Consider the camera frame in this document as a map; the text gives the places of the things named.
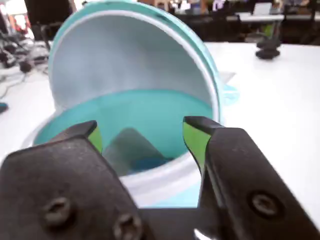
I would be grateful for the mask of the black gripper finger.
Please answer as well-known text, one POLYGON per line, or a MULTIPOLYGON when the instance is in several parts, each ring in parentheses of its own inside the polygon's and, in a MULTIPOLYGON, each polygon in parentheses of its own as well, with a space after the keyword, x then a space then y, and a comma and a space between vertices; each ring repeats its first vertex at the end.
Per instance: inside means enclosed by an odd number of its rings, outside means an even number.
POLYGON ((214 206, 221 239, 319 239, 319 230, 245 130, 186 116, 182 131, 202 174, 199 205, 214 206))
POLYGON ((3 240, 148 240, 150 228, 90 135, 94 120, 11 153, 0 169, 3 240))

